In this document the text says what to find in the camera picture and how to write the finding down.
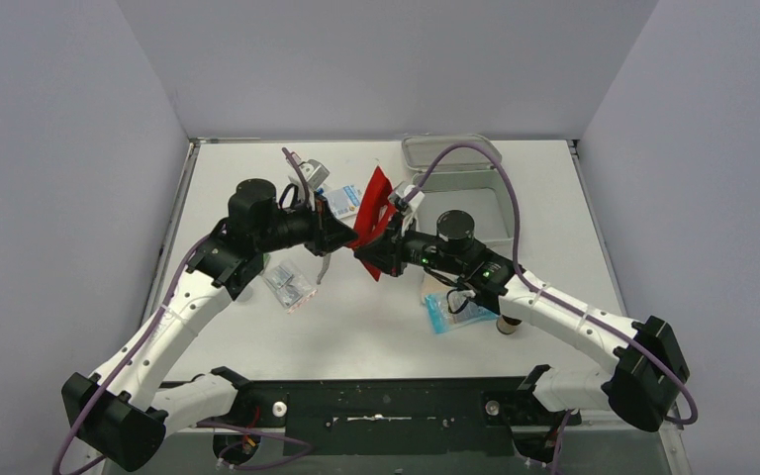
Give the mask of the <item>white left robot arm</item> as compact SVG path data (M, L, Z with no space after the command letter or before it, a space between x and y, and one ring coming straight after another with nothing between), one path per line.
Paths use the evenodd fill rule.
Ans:
M153 316L89 375L72 374L61 388L70 429L64 453L80 439L120 467L143 467L170 435L219 417L231 427L246 424L254 400L245 380L225 367L165 389L165 377L206 325L234 302L264 268L265 254L297 245L325 256L357 240L323 195L314 192L293 208L281 208L275 186L242 181L228 214L182 258Z

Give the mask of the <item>red first aid pouch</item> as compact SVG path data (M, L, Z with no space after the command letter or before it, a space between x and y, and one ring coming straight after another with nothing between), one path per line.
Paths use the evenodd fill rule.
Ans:
M364 190L353 226L357 239L347 245L353 252L379 238L385 231L396 212L389 199L392 193L390 180L382 168L376 166Z

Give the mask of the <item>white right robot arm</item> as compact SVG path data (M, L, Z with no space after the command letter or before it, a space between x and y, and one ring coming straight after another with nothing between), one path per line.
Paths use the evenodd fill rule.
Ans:
M429 235L403 230L394 217L354 255L369 268L399 276L409 264L454 276L454 287L508 321L535 327L571 345L596 364L590 370L538 365L518 390L520 415L539 425L567 410L611 411L631 426L655 432L690 376L670 325L599 310L534 276L473 236L473 220L453 210Z

